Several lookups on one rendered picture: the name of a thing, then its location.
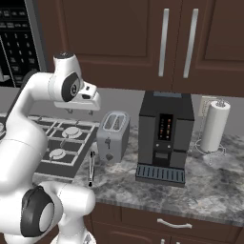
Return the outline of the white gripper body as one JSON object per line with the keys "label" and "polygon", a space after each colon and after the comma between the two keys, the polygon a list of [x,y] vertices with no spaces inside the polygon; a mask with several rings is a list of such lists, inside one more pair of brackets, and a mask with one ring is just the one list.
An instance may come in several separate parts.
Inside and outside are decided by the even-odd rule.
{"label": "white gripper body", "polygon": [[54,106],[69,110],[99,111],[101,108],[101,98],[99,93],[96,93],[91,99],[83,99],[81,95],[77,95],[70,102],[55,102]]}

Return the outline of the silver and black tongs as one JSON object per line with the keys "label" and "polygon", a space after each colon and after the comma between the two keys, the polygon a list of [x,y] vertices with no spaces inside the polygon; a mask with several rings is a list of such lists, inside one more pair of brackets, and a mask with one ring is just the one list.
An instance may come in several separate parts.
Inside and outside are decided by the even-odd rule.
{"label": "silver and black tongs", "polygon": [[95,163],[95,152],[91,151],[90,162],[89,162],[89,187],[92,187],[93,176],[94,176],[94,163]]}

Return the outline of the black microwave oven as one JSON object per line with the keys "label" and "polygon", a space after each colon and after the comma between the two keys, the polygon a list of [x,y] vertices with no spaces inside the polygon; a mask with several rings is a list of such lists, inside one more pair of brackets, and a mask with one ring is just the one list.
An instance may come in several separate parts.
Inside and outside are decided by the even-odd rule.
{"label": "black microwave oven", "polygon": [[32,70],[46,71],[33,0],[0,0],[0,87],[20,88]]}

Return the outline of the gas hob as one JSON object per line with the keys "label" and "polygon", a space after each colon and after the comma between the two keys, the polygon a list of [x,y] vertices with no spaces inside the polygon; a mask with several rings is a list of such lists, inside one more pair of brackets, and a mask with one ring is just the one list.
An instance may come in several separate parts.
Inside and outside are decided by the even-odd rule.
{"label": "gas hob", "polygon": [[74,179],[96,137],[99,124],[81,120],[30,115],[48,138],[48,148],[35,173]]}

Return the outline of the silver toaster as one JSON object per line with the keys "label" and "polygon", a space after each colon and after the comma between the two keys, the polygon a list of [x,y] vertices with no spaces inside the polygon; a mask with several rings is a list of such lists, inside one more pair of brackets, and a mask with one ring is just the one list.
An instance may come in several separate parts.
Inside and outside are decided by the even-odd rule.
{"label": "silver toaster", "polygon": [[126,112],[111,111],[103,117],[96,134],[99,157],[102,161],[119,163],[128,146],[130,116]]}

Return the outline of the brown cupboard door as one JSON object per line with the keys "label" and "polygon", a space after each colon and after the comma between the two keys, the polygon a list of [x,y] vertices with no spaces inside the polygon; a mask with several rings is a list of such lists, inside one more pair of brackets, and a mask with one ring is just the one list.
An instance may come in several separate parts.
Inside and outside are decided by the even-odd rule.
{"label": "brown cupboard door", "polygon": [[[99,88],[169,92],[182,0],[36,0],[48,69],[76,54],[85,81]],[[163,10],[170,9],[165,67],[158,76]]]}
{"label": "brown cupboard door", "polygon": [[93,234],[97,244],[171,244],[171,237],[147,231],[94,222]]}
{"label": "brown cupboard door", "polygon": [[[185,79],[193,9],[198,20]],[[182,0],[173,90],[244,97],[244,0]]]}

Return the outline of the black coffee machine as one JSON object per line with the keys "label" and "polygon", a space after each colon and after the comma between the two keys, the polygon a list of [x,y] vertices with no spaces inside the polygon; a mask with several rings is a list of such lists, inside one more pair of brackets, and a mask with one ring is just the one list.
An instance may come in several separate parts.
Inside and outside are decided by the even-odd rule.
{"label": "black coffee machine", "polygon": [[183,188],[193,124],[189,94],[146,91],[139,113],[135,180]]}

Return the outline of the white paper towel roll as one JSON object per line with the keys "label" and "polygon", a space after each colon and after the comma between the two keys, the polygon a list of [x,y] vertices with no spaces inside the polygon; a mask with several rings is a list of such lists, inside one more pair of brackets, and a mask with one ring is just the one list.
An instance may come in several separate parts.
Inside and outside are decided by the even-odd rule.
{"label": "white paper towel roll", "polygon": [[230,109],[231,105],[224,100],[214,100],[210,103],[200,142],[203,152],[214,153],[218,150]]}

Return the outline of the brown lower cupboard door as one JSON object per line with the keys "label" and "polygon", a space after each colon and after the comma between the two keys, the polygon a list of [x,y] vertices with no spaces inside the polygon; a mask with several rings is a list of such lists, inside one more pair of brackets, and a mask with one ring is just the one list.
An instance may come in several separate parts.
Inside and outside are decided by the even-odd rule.
{"label": "brown lower cupboard door", "polygon": [[93,234],[97,244],[171,244],[171,237],[147,231],[94,222]]}

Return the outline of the brown drawer front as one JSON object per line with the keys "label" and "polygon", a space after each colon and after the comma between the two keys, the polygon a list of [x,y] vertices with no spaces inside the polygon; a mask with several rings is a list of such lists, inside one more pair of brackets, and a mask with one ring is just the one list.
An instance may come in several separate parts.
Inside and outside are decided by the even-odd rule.
{"label": "brown drawer front", "polygon": [[[242,230],[241,227],[232,225],[225,225],[210,221],[196,220],[176,215],[154,213],[124,207],[121,208],[121,218],[122,222],[124,224],[128,224],[129,226],[148,229],[150,231],[180,234],[184,237],[196,237],[198,239],[216,241],[224,244],[234,244]],[[173,224],[190,223],[193,225],[193,228],[170,228],[163,224],[157,223],[157,218],[162,218],[163,220]]]}

